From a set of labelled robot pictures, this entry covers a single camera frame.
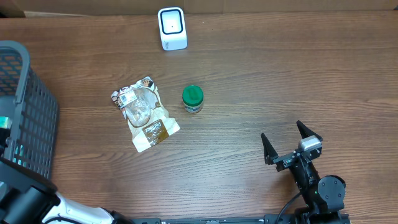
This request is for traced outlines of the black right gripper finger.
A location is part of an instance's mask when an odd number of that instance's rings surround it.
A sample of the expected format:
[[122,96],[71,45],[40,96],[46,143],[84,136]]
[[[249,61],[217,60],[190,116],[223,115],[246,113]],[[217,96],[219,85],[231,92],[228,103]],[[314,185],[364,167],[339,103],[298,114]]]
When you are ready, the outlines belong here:
[[319,141],[323,140],[323,138],[319,134],[315,133],[314,131],[306,127],[306,125],[304,125],[300,120],[296,122],[296,125],[298,127],[302,139],[308,138],[310,136],[315,136]]
[[261,140],[264,148],[265,163],[267,165],[272,165],[274,164],[274,160],[277,159],[279,155],[264,133],[261,134]]

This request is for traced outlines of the green lid spice jar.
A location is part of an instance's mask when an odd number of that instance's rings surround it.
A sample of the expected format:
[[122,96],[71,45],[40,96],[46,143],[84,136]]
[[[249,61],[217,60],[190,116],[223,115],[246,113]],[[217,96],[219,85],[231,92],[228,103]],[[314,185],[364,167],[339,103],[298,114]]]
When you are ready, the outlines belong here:
[[204,94],[199,86],[189,85],[183,89],[182,101],[189,113],[198,113],[203,108],[203,100]]

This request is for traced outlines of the brown white snack pouch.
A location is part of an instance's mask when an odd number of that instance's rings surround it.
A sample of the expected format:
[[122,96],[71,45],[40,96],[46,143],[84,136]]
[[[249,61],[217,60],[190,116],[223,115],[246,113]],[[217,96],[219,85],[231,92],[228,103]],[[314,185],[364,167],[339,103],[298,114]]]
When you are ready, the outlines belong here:
[[121,110],[138,152],[155,146],[180,130],[175,118],[161,103],[158,88],[150,77],[122,87],[111,95]]

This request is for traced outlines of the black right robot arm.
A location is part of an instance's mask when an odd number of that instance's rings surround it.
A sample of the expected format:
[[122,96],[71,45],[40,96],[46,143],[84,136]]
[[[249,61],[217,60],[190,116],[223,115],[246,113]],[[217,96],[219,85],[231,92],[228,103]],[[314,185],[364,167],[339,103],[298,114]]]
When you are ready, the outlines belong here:
[[277,215],[265,215],[264,223],[350,224],[348,214],[342,214],[346,193],[345,181],[337,175],[320,177],[313,160],[322,154],[323,138],[296,122],[302,139],[293,152],[279,156],[264,133],[261,140],[267,165],[276,165],[277,171],[288,169],[298,187]]

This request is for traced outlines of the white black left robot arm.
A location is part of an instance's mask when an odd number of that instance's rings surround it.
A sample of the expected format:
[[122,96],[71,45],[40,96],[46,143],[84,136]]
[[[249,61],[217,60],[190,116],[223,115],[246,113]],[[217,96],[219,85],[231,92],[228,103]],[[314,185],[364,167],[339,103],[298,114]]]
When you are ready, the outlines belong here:
[[128,223],[115,211],[65,198],[40,174],[1,159],[1,223]]

